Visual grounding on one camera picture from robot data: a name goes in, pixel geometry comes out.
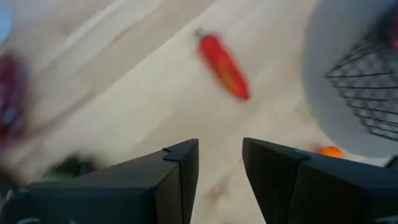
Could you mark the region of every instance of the black wire rack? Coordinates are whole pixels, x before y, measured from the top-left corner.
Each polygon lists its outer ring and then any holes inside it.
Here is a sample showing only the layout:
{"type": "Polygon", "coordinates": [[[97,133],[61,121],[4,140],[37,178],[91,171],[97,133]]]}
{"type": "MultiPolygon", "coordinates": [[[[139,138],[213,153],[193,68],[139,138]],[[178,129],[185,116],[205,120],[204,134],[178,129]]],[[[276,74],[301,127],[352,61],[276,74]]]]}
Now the black wire rack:
{"type": "Polygon", "coordinates": [[[398,141],[398,50],[377,30],[326,74],[367,130],[398,141]]]}

